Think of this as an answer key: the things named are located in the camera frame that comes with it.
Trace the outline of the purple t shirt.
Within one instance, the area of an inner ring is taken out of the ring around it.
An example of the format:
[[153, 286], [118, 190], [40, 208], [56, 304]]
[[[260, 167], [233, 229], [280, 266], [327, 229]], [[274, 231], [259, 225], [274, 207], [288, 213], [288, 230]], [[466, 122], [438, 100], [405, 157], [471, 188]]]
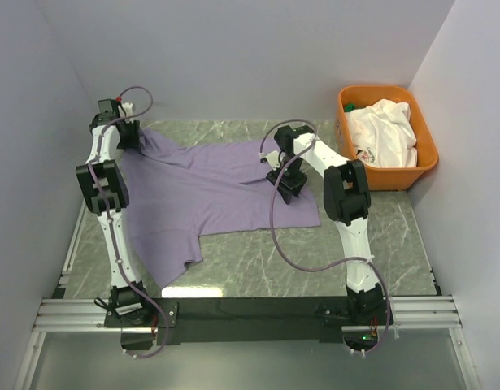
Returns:
[[272, 199], [258, 141], [181, 146], [147, 129], [120, 159], [128, 239], [164, 288], [203, 260], [200, 236], [320, 225], [308, 188], [290, 204]]

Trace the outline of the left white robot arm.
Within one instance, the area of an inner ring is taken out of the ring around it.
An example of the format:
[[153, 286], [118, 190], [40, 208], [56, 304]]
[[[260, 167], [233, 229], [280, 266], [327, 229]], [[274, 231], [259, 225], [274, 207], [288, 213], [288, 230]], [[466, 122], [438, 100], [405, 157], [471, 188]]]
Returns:
[[140, 327], [150, 321], [152, 307], [140, 294], [145, 286], [131, 261], [125, 218], [129, 194], [117, 163], [119, 151], [139, 145], [133, 104], [120, 97], [99, 101], [89, 129], [91, 150], [85, 163], [76, 167], [76, 178], [87, 210], [96, 216], [104, 235], [111, 269], [109, 297], [94, 303], [107, 312], [106, 324]]

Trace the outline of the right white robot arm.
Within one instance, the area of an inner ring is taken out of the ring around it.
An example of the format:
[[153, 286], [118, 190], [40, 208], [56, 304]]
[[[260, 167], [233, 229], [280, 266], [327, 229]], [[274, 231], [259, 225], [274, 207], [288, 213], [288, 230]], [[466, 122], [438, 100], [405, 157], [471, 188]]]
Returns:
[[[364, 164], [343, 157], [318, 137], [313, 123], [306, 121], [293, 128], [294, 121], [286, 120], [275, 125], [268, 133], [279, 149], [265, 154], [264, 144], [259, 147], [261, 163], [268, 163], [271, 170], [267, 180], [273, 185], [270, 201], [269, 223], [273, 243], [280, 256], [292, 267], [305, 272], [326, 271], [338, 265], [346, 266], [347, 304], [344, 318], [353, 323], [370, 323], [382, 309], [388, 309], [388, 292], [372, 259], [367, 229], [369, 208], [372, 204]], [[318, 268], [305, 268], [291, 261], [280, 247], [274, 224], [276, 195], [285, 204], [298, 197], [307, 182], [301, 171], [307, 163], [322, 178], [323, 206], [341, 239], [344, 258]]]

